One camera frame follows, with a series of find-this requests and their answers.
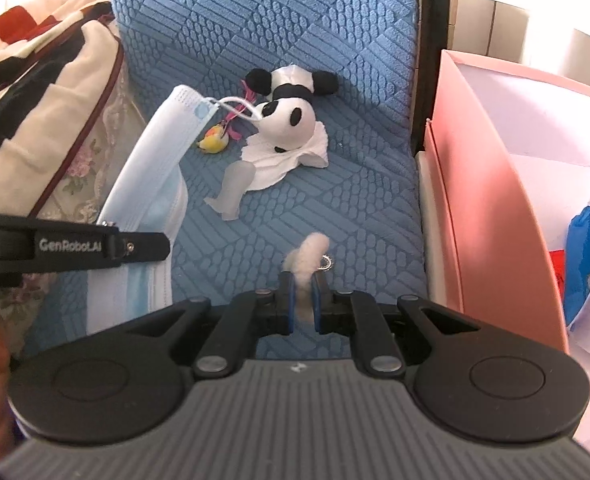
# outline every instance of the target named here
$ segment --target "panda plush toy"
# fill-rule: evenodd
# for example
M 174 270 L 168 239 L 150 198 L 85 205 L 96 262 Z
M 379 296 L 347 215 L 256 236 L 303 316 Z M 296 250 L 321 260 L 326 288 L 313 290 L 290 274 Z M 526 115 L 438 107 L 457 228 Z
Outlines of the panda plush toy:
M 262 120 L 257 123 L 257 134 L 273 143 L 275 152 L 284 153 L 304 146 L 315 131 L 313 96 L 337 92 L 337 75 L 331 72 L 309 72 L 290 65 L 268 72 L 252 69 L 245 78 L 249 89 L 268 97 L 259 105 Z

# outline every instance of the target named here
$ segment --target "mask ear loop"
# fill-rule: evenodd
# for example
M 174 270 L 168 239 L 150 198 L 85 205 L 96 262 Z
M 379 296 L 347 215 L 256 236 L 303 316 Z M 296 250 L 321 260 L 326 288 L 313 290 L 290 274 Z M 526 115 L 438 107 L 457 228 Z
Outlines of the mask ear loop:
M 262 120 L 262 115 L 259 112 L 259 110 L 255 106 L 250 104 L 246 99 L 242 99 L 241 97 L 230 96 L 230 97 L 224 97 L 223 99 L 215 99 L 214 97 L 206 97 L 206 98 L 204 98 L 204 101 L 208 101 L 209 103 L 213 103 L 214 105 L 219 105 L 222 108 L 224 108 L 224 110 L 228 110 L 229 112 L 234 113 L 240 119 L 245 119 L 246 121 L 250 121 L 251 123 L 256 123 L 256 122 Z M 246 114 L 243 114 L 242 112 L 236 110 L 232 106 L 227 105 L 226 102 L 237 103 L 237 104 L 240 104 L 240 105 L 246 107 L 246 109 L 249 112 L 251 112 L 251 116 L 249 117 Z

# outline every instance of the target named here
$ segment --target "panda black arm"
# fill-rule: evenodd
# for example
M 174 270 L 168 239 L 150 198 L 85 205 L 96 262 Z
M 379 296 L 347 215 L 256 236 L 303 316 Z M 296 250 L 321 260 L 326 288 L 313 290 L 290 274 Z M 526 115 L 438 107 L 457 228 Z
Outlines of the panda black arm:
M 259 95 L 271 93 L 272 76 L 268 70 L 254 68 L 245 77 L 249 89 Z
M 313 75 L 313 88 L 315 95 L 330 95 L 339 90 L 337 75 L 324 70 L 316 70 Z

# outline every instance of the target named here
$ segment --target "gray ribbed surface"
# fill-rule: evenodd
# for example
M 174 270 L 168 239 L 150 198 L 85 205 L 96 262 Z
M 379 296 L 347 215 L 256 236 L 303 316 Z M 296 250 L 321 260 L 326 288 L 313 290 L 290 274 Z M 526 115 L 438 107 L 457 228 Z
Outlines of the gray ribbed surface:
M 455 438 L 406 388 L 352 361 L 247 362 L 199 383 L 160 428 L 100 449 L 31 441 L 0 464 L 8 480 L 588 480 L 571 440 L 531 449 Z

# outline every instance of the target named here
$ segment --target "pink box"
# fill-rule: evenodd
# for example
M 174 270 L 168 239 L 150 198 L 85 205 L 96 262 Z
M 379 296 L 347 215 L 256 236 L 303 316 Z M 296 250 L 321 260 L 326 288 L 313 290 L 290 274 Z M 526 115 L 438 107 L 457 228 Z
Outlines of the pink box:
M 447 305 L 568 352 L 549 251 L 590 202 L 590 87 L 444 51 L 425 150 Z

